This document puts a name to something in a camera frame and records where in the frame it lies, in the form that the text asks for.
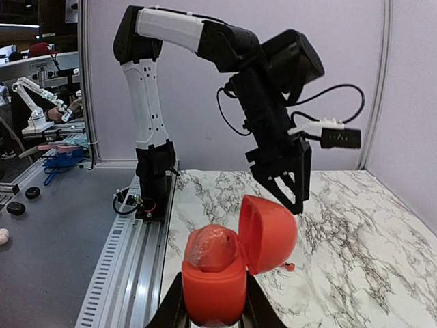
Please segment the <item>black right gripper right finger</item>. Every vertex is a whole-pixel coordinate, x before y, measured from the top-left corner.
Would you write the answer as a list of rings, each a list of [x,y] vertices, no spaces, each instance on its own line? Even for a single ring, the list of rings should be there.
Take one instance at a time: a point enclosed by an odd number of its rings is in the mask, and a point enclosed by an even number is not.
[[[257,280],[252,275],[246,279],[246,301],[238,321],[244,328],[286,328],[278,317]]]

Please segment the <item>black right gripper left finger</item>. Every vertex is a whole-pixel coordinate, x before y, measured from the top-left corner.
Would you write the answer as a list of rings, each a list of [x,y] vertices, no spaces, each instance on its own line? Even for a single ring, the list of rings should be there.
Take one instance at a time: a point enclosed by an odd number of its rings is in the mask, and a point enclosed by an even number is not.
[[[184,303],[182,273],[174,278],[165,298],[146,328],[187,328],[188,312]]]

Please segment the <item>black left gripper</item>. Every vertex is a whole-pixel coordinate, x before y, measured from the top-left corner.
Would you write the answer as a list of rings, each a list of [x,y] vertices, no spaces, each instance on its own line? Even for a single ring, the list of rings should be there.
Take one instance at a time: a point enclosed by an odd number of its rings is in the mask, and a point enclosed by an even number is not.
[[[248,151],[254,179],[277,198],[291,213],[303,213],[303,203],[309,199],[311,146],[303,137],[285,138],[267,146]],[[280,188],[276,178],[293,193],[294,200]]]

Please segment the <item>red earbud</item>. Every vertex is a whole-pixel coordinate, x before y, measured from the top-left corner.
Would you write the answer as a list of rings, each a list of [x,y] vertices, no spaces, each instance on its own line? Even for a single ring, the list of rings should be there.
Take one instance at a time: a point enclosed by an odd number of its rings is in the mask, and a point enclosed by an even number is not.
[[[287,271],[292,272],[295,269],[295,264],[290,262],[285,262],[284,264],[282,264],[282,267]]]
[[[233,230],[222,225],[206,225],[190,234],[184,260],[202,272],[220,273],[236,260],[237,244]]]

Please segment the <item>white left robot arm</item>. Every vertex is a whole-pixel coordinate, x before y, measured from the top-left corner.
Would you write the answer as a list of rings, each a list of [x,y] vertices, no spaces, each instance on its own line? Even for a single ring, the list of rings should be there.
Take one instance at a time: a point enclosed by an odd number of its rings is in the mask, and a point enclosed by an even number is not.
[[[246,154],[254,179],[284,207],[300,214],[309,198],[311,147],[292,130],[287,109],[298,102],[306,84],[324,75],[306,36],[288,29],[260,42],[252,31],[216,18],[130,5],[113,52],[127,80],[136,123],[140,202],[165,202],[167,173],[175,169],[175,148],[160,110],[157,82],[163,44],[186,49],[205,61],[198,69],[185,65],[173,83],[176,91],[168,98],[174,104],[177,96],[182,97],[179,119],[197,121],[212,94],[213,78],[227,74],[223,91],[239,102],[243,126],[255,139],[255,149]]]

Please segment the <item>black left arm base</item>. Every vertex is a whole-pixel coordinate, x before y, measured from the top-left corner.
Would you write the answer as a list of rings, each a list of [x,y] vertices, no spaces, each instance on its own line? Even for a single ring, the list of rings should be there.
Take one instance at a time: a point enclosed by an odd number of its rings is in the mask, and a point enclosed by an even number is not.
[[[136,149],[140,194],[134,208],[122,211],[116,206],[118,193],[113,198],[113,210],[118,215],[133,214],[143,221],[164,222],[171,197],[172,175],[180,174],[175,169],[176,153],[173,142],[166,140],[161,146],[150,145]]]

